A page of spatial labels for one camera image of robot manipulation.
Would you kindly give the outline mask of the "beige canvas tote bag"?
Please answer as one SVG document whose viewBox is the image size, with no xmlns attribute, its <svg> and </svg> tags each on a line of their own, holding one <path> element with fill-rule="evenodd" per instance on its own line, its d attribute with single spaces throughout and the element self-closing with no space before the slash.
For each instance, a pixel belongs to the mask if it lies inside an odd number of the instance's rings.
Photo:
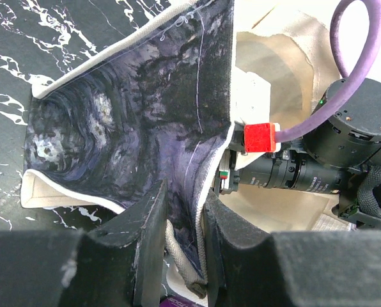
<svg viewBox="0 0 381 307">
<path fill-rule="evenodd" d="M 236 118 L 233 1 L 181 1 L 48 86 L 34 85 L 24 208 L 120 214 L 167 182 L 166 248 L 207 294 L 203 205 Z"/>
</svg>

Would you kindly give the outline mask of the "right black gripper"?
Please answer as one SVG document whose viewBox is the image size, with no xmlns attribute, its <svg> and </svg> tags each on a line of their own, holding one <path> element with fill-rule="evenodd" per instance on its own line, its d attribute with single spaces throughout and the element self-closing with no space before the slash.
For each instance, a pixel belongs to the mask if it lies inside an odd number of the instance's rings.
<svg viewBox="0 0 381 307">
<path fill-rule="evenodd" d="M 281 151 L 265 153 L 246 167 L 236 169 L 238 154 L 246 157 L 243 128 L 237 127 L 214 177 L 214 193 L 230 194 L 240 184 L 279 188 L 320 194 L 341 190 L 341 172 L 324 168 L 316 162 L 297 139 L 281 145 Z"/>
</svg>

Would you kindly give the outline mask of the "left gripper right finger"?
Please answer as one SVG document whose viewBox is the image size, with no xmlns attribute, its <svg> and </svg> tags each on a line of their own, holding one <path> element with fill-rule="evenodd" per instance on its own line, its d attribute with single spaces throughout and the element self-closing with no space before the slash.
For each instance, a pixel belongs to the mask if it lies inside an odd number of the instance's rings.
<svg viewBox="0 0 381 307">
<path fill-rule="evenodd" d="M 210 306 L 381 306 L 381 230 L 268 234 L 209 193 Z"/>
</svg>

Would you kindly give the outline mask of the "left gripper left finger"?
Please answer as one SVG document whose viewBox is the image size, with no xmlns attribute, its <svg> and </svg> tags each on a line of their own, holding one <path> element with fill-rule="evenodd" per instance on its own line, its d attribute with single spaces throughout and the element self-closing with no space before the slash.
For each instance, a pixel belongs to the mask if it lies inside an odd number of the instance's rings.
<svg viewBox="0 0 381 307">
<path fill-rule="evenodd" d="M 158 306 L 167 182 L 90 232 L 0 232 L 0 306 Z"/>
</svg>

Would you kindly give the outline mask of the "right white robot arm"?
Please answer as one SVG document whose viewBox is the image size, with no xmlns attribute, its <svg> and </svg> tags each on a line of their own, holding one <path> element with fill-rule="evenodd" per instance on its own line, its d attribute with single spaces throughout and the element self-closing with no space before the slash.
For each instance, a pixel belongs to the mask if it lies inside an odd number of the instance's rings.
<svg viewBox="0 0 381 307">
<path fill-rule="evenodd" d="M 237 127 L 212 182 L 215 194 L 239 185 L 336 194 L 333 213 L 358 229 L 381 229 L 381 83 L 365 79 L 329 119 L 246 166 Z"/>
</svg>

